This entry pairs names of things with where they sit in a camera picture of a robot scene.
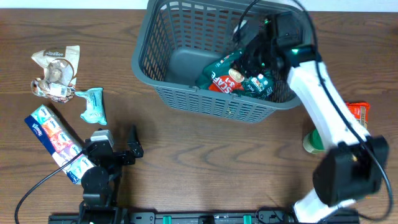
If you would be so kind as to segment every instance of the green clamp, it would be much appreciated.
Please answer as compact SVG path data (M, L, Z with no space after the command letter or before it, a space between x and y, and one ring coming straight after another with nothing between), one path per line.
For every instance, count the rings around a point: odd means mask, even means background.
M172 224L172 217L163 217L163 224Z
M251 215L243 216L243 224L251 224Z

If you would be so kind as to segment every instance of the tissue box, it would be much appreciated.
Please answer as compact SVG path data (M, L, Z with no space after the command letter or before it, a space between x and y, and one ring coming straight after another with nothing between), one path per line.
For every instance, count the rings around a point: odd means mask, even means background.
M58 117L42 105L25 119L25 123L51 154L58 166L63 166L81 152L81 145L73 139ZM83 174L95 165L81 155L63 171L74 184L80 184Z

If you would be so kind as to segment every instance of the gray plastic basket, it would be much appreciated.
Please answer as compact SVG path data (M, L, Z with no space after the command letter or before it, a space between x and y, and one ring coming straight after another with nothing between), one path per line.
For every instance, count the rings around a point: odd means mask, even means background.
M300 104L289 86L276 86L271 101L229 95L195 86L205 66L230 53L232 30L247 8L242 0L149 0L137 46L132 56L132 70L140 81L152 85L166 105L172 108L236 119L260 122L275 110L287 110ZM260 15L293 11L297 8L261 1L247 14ZM310 42L308 26L303 24L304 42Z

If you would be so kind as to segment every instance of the white label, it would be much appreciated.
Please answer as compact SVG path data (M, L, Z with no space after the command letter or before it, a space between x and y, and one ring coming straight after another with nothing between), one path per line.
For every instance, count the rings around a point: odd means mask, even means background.
M259 80L256 77L251 78L252 83L256 88L261 92L264 90L264 85L259 82Z
M51 83L50 94L57 97L66 97L68 92L68 87L59 85L56 83Z
M54 158L55 162L58 164L59 167L65 165L68 161L66 161L64 158L62 158L58 153L52 154L52 157ZM64 172L67 173L68 169L70 169L71 165L67 166L64 168Z
M40 116L41 118L47 119L47 118L51 117L51 114L50 114L50 112L47 110L46 107L41 106L41 108L40 108L40 110L39 110L39 116Z
M46 124L54 133L61 130L60 125L56 122L54 118L48 119L44 124Z
M68 142L70 141L70 138L67 134L65 133L60 133L59 138L60 142L64 143L64 142Z
M70 150L70 154L73 157L77 156L77 154L79 154L79 152L81 151L80 148L77 145L75 145L75 144L70 146L70 149L71 149Z
M90 168L93 167L93 164L86 158L82 157L80 160L80 168L81 172L84 174L86 171L88 171Z
M32 127L35 129L36 134L38 135L38 137L43 135L43 132L40 130L39 125L33 124Z

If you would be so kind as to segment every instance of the teal plastic wrapper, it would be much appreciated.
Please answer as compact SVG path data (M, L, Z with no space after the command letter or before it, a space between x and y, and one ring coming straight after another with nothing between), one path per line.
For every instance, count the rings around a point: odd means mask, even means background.
M76 92L76 96L87 100L87 110L80 117L87 123L106 125L104 106L102 103L102 88L92 88L86 92Z

